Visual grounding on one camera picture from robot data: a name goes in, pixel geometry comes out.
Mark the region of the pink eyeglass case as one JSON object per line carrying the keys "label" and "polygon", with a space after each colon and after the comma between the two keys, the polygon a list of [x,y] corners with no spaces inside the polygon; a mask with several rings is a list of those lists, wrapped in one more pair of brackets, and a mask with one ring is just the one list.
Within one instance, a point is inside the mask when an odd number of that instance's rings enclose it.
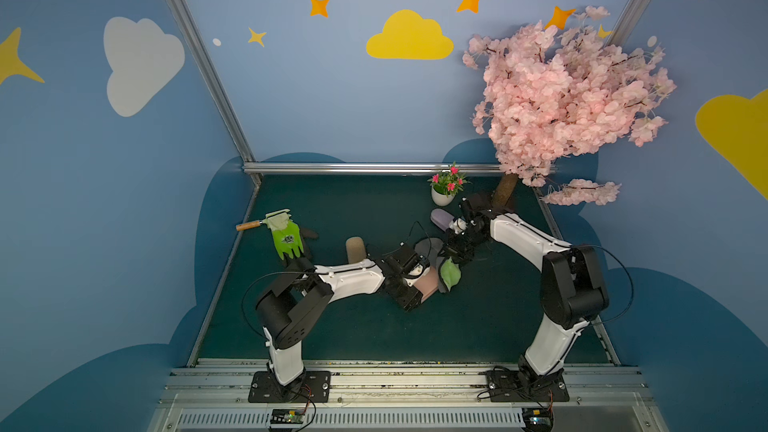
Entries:
{"label": "pink eyeglass case", "polygon": [[439,274],[433,269],[422,275],[414,284],[422,294],[421,302],[426,302],[432,295],[439,291]]}

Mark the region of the grey green microfibre cloth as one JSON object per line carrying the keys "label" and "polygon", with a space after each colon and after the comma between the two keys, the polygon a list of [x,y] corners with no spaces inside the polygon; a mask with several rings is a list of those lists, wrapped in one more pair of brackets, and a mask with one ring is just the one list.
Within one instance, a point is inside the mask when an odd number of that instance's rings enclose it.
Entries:
{"label": "grey green microfibre cloth", "polygon": [[433,268],[439,274],[439,293],[449,293],[460,282],[462,271],[459,263],[456,262],[458,256],[451,255],[449,247],[442,240],[425,238],[417,242],[414,249],[417,254],[426,257],[429,261],[429,267],[422,275],[429,268]]}

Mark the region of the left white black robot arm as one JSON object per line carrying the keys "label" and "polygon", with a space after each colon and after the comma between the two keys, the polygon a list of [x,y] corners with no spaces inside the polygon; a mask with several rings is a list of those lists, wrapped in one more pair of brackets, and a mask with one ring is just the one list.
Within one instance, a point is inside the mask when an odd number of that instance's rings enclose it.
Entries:
{"label": "left white black robot arm", "polygon": [[269,351],[268,371],[281,386],[305,372],[302,341],[331,303],[384,291],[410,311],[424,299],[417,283],[432,272],[428,257],[406,243],[379,258],[344,265],[315,265],[300,256],[287,266],[255,305]]}

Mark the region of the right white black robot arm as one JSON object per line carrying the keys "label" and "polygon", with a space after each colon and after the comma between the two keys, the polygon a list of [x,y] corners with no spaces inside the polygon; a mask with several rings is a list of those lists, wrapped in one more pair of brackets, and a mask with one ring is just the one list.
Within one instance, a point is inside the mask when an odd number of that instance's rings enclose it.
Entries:
{"label": "right white black robot arm", "polygon": [[610,303],[595,248],[553,237],[513,212],[492,208],[479,193],[463,198],[460,211],[458,217],[440,208],[430,214],[444,233],[441,255],[445,259],[464,264],[473,258],[477,246],[493,240],[540,272],[543,317],[520,359],[519,377],[531,385],[555,380],[576,340]]}

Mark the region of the purple eyeglass case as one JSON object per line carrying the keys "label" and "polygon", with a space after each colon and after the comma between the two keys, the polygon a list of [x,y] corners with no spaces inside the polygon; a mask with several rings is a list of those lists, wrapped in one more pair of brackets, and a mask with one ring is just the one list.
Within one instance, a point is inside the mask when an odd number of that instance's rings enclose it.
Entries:
{"label": "purple eyeglass case", "polygon": [[452,228],[455,217],[442,208],[435,208],[430,213],[430,220],[438,229],[445,232]]}

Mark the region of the beige cork eyeglass case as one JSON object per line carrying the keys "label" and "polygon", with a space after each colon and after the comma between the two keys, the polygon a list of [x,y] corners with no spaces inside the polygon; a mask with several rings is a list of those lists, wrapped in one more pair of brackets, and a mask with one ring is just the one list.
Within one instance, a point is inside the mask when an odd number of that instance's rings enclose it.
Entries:
{"label": "beige cork eyeglass case", "polygon": [[359,236],[348,238],[345,242],[345,248],[349,264],[355,264],[367,258],[365,243]]}

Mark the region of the small potted pink flowers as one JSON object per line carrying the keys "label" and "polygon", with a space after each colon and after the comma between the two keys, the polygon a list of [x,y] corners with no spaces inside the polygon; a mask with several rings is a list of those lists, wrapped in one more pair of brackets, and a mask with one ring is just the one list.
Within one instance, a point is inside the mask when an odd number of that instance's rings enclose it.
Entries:
{"label": "small potted pink flowers", "polygon": [[447,169],[433,174],[428,183],[432,201],[438,207],[449,205],[458,193],[462,192],[469,180],[456,163]]}

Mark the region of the green black work glove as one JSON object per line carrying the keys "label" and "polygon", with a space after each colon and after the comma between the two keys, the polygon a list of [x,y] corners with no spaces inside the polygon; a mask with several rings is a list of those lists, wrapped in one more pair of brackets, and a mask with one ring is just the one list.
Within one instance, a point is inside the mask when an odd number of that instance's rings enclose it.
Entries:
{"label": "green black work glove", "polygon": [[316,240],[319,237],[314,230],[300,227],[293,221],[288,221],[284,228],[271,227],[270,231],[281,261],[288,262],[300,257],[313,258],[311,248],[305,244],[305,240]]}

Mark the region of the pink cherry blossom tree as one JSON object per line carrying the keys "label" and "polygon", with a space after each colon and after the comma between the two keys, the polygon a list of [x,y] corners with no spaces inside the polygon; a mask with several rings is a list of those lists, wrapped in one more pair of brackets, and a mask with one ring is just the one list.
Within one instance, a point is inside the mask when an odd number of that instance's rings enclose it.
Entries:
{"label": "pink cherry blossom tree", "polygon": [[656,110],[677,86],[661,65],[663,49],[606,44],[602,22],[609,14],[603,6],[556,9],[549,23],[525,25],[510,37],[473,35],[462,56],[465,66],[482,70],[485,83],[475,131],[491,140],[503,173],[547,188],[548,204],[616,201],[615,182],[553,184],[555,162],[623,138],[641,147],[667,123]]}

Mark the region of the right green circuit board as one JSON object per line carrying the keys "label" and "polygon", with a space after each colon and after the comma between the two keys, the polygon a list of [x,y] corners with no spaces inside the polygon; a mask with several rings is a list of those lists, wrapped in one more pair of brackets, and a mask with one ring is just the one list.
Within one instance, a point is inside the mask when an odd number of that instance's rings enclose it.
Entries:
{"label": "right green circuit board", "polygon": [[551,432],[554,426],[553,412],[546,408],[525,408],[522,419],[524,432]]}

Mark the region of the wooden handled garden trowel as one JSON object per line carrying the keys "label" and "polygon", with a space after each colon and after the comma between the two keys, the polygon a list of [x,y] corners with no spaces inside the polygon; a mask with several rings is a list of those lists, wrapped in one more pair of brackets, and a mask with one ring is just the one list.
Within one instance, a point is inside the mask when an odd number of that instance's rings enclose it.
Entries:
{"label": "wooden handled garden trowel", "polygon": [[266,226],[270,230],[284,230],[288,227],[291,221],[291,215],[289,209],[282,209],[274,212],[270,212],[260,220],[254,220],[238,224],[235,229],[238,232]]}

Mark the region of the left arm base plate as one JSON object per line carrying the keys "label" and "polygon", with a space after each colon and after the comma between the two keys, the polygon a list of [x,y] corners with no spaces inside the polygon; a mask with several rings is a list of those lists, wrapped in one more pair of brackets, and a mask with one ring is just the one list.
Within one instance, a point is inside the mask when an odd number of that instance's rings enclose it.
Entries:
{"label": "left arm base plate", "polygon": [[329,371],[304,371],[287,385],[281,385],[272,371],[259,371],[253,376],[247,400],[249,403],[327,403],[332,374]]}

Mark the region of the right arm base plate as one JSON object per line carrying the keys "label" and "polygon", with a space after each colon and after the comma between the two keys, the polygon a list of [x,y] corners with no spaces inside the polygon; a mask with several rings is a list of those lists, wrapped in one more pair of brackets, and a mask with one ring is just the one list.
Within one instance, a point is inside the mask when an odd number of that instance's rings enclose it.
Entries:
{"label": "right arm base plate", "polygon": [[563,370],[545,376],[500,366],[484,372],[487,394],[492,402],[568,402],[570,395]]}

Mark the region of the aluminium front rail frame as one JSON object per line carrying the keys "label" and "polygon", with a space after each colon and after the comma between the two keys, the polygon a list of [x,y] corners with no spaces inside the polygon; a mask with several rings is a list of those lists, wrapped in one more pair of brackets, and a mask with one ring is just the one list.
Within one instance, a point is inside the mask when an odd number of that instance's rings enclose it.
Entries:
{"label": "aluminium front rail frame", "polygon": [[[249,403],[261,360],[203,359],[172,371],[153,431],[523,431],[522,410],[553,412],[552,431],[663,431],[666,422],[639,369],[570,365],[568,402],[492,402],[484,372],[511,364],[310,361],[332,374],[327,403]],[[304,412],[302,425],[271,425],[273,409]]]}

